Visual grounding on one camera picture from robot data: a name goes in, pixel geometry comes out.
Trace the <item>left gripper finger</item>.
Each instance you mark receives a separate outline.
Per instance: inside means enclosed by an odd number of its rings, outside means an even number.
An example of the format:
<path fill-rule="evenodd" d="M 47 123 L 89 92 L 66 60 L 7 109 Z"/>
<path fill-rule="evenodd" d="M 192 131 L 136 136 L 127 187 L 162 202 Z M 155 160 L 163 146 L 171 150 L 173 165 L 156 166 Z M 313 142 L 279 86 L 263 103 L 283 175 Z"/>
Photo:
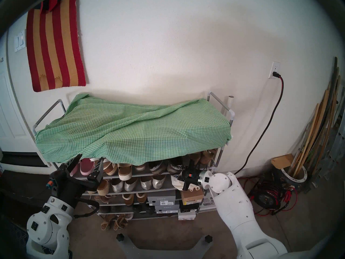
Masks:
<path fill-rule="evenodd" d="M 88 181 L 101 182 L 104 172 L 104 157 L 101 157 L 98 161 L 94 161 L 92 172 L 87 176 Z"/>
<path fill-rule="evenodd" d="M 80 159 L 82 154 L 78 154 L 76 157 L 70 159 L 66 163 L 60 165 L 60 170 L 65 172 L 67 175 L 74 175 L 77 170 L 80 168 Z"/>

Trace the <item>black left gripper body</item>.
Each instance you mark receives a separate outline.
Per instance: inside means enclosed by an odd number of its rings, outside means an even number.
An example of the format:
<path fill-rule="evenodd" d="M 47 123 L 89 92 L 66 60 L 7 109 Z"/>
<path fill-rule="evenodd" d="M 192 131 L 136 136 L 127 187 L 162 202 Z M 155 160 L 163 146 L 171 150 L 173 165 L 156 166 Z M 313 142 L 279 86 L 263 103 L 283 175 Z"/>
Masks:
<path fill-rule="evenodd" d="M 86 203 L 99 209 L 99 203 L 94 200 L 82 199 L 82 194 L 87 191 L 95 192 L 99 182 L 80 180 L 67 175 L 62 170 L 56 170 L 49 175 L 50 181 L 53 182 L 51 193 L 52 196 L 62 200 L 72 208 L 76 208 L 79 202 Z"/>

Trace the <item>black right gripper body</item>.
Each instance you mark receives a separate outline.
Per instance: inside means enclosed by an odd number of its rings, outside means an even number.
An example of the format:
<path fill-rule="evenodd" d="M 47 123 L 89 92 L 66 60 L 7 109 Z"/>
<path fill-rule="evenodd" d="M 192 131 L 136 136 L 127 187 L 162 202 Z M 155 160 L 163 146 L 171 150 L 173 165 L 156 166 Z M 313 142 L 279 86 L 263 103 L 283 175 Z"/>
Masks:
<path fill-rule="evenodd" d="M 182 180 L 184 181 L 182 191 L 187 191 L 191 184 L 198 185 L 200 172 L 195 167 L 189 167 L 187 170 L 182 171 Z"/>

